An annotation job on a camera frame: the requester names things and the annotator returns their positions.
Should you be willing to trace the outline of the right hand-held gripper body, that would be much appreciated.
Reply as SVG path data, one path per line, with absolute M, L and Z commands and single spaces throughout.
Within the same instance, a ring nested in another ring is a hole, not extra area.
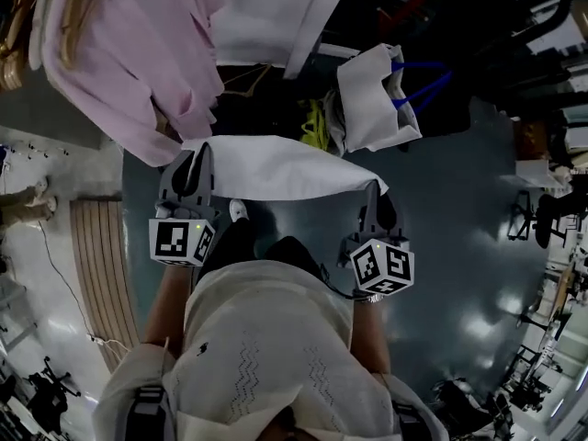
M 350 269 L 354 290 L 368 296 L 391 296 L 414 284 L 414 253 L 401 233 L 353 233 L 340 245 L 337 265 Z

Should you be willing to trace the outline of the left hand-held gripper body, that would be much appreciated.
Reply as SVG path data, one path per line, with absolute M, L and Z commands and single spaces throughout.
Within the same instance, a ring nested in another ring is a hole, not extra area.
M 152 260 L 169 266 L 202 267 L 216 234 L 218 211 L 208 201 L 159 199 L 149 219 Z

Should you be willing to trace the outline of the white garment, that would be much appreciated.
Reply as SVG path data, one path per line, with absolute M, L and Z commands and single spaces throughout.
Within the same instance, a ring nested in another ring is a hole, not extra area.
M 362 191 L 377 174 L 300 141 L 278 136 L 220 135 L 185 141 L 184 150 L 212 151 L 213 195 L 253 201 L 295 201 Z

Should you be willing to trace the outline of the person's right forearm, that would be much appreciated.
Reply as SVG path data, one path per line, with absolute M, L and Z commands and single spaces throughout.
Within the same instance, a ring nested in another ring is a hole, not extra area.
M 380 302 L 354 303 L 350 352 L 368 372 L 390 373 L 390 351 Z

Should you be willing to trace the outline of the person's left forearm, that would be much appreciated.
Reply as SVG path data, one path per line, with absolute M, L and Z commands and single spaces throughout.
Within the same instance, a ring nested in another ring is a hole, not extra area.
M 191 294 L 192 267 L 167 266 L 148 315 L 143 342 L 165 346 L 179 353 L 184 338 L 184 318 Z

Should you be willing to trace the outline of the person's black trousers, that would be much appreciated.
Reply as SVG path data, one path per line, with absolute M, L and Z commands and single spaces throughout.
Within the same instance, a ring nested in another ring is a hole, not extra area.
M 225 266 L 256 261 L 255 241 L 254 225 L 248 219 L 239 219 L 232 223 L 208 255 L 199 271 L 198 281 Z M 295 266 L 322 280 L 321 268 L 308 249 L 293 236 L 286 236 L 272 244 L 263 255 L 263 260 Z

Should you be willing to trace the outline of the wooden slat platform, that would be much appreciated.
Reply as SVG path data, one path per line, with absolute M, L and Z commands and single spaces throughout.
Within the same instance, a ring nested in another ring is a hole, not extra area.
M 139 343 L 139 320 L 129 281 L 121 202 L 111 198 L 70 203 L 73 258 L 89 334 L 109 372 Z

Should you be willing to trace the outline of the pink hanging garments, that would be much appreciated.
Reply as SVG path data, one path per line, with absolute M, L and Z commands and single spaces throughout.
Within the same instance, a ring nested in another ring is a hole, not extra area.
M 222 0 L 50 0 L 42 63 L 58 90 L 146 164 L 206 138 L 223 92 L 211 18 Z

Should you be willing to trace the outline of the cream knit sweater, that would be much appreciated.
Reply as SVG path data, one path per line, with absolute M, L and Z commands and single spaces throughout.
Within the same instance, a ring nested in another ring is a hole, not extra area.
M 295 266 L 203 277 L 179 353 L 128 352 L 94 412 L 96 441 L 449 441 L 419 397 L 351 354 L 351 314 Z

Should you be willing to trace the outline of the black office chair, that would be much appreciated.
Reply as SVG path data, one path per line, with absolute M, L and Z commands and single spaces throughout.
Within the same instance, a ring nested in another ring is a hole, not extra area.
M 552 235 L 560 237 L 566 243 L 567 233 L 561 232 L 553 222 L 560 222 L 568 216 L 580 220 L 586 215 L 587 210 L 585 201 L 575 193 L 560 198 L 544 194 L 534 209 L 530 192 L 520 190 L 510 208 L 507 238 L 510 241 L 527 241 L 531 231 L 534 231 L 536 242 L 542 249 L 548 248 Z

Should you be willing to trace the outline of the white hung sheet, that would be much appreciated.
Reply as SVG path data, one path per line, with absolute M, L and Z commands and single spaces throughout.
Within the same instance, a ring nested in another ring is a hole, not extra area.
M 212 17 L 220 65 L 271 64 L 295 79 L 340 0 L 223 0 Z

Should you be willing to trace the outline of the row of gold hangers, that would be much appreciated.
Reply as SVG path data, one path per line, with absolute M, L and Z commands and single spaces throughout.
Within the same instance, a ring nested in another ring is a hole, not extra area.
M 77 48 L 100 0 L 65 0 L 60 23 L 60 60 L 75 67 Z M 28 67 L 42 65 L 41 49 L 51 0 L 0 0 L 0 93 L 19 89 Z

